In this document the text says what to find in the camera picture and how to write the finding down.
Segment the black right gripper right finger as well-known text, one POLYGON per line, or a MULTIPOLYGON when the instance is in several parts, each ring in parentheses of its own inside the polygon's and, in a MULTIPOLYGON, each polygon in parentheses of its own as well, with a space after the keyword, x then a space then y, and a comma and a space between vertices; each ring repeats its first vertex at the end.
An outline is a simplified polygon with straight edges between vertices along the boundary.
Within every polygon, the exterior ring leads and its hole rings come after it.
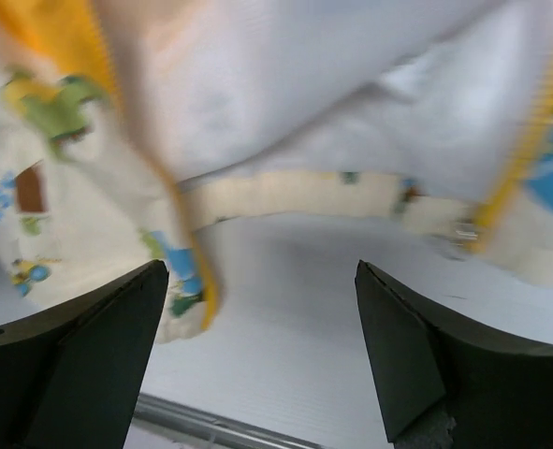
POLYGON ((397 448, 553 448, 553 344, 501 331, 360 262, 357 305, 397 448))

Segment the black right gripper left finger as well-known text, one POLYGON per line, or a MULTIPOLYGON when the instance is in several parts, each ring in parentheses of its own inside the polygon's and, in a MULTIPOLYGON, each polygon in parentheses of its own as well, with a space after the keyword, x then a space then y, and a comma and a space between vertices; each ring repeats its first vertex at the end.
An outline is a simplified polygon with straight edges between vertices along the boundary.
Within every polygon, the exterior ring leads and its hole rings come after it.
POLYGON ((0 326, 0 448, 121 448, 167 293, 152 261, 0 326))

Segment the cream dinosaur print baby jacket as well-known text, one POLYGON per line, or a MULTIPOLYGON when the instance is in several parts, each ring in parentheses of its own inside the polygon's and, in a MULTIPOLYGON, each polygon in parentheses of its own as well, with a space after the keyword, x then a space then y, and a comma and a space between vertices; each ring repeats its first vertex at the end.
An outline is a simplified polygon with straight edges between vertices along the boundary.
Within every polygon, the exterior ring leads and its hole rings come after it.
POLYGON ((553 1, 0 1, 0 266, 50 307, 149 260, 157 340, 213 320, 193 241, 399 220, 553 282, 553 1))

